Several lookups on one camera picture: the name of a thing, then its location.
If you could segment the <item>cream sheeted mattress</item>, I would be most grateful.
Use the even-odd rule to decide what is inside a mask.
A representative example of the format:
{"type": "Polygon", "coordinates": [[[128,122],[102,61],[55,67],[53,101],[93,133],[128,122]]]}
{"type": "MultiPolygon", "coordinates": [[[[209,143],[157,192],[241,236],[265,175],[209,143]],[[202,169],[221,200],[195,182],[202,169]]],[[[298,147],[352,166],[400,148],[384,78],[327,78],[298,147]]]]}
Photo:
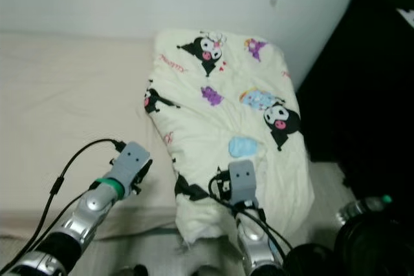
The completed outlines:
{"type": "Polygon", "coordinates": [[[54,179],[70,169],[47,217],[110,170],[111,140],[136,142],[153,164],[141,193],[116,203],[100,239],[174,226],[175,173],[143,109],[148,39],[0,34],[0,234],[35,231],[54,179]]]}

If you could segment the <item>black standing fan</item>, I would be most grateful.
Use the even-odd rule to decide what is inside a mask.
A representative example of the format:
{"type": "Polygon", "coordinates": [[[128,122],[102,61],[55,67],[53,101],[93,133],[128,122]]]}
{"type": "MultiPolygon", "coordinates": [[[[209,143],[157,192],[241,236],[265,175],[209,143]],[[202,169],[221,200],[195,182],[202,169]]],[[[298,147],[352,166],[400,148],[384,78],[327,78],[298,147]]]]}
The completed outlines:
{"type": "Polygon", "coordinates": [[[283,263],[288,276],[414,276],[414,226],[383,214],[342,226],[334,249],[301,244],[283,263]]]}

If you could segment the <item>cream cartoon print blanket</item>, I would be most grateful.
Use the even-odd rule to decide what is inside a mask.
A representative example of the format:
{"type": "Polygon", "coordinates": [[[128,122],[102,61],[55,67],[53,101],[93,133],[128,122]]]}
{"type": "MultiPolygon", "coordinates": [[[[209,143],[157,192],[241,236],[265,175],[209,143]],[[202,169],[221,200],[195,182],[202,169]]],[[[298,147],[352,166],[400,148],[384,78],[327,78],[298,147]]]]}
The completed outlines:
{"type": "Polygon", "coordinates": [[[290,235],[314,202],[301,110],[282,50],[258,36],[162,30],[154,40],[145,112],[189,186],[230,163],[254,165],[267,224],[290,235]]]}

